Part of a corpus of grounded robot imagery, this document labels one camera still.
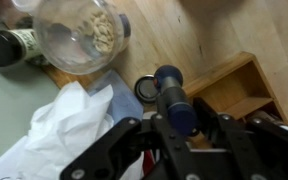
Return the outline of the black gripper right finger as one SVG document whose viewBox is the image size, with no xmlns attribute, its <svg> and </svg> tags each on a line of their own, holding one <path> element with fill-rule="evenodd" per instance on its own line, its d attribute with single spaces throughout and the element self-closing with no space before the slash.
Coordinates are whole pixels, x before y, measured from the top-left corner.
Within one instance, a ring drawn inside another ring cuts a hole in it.
<svg viewBox="0 0 288 180">
<path fill-rule="evenodd" d="M 288 131 L 261 118 L 245 125 L 217 116 L 217 177 L 222 180 L 288 180 Z"/>
</svg>

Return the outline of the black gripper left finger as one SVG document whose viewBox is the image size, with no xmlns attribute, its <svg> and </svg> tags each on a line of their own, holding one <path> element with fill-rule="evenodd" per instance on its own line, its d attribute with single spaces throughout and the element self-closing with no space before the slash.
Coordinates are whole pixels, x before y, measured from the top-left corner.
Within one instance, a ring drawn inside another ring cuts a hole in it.
<svg viewBox="0 0 288 180">
<path fill-rule="evenodd" d="M 140 129 L 140 120 L 122 119 L 66 166 L 60 180 L 118 180 L 141 156 L 130 145 Z"/>
</svg>

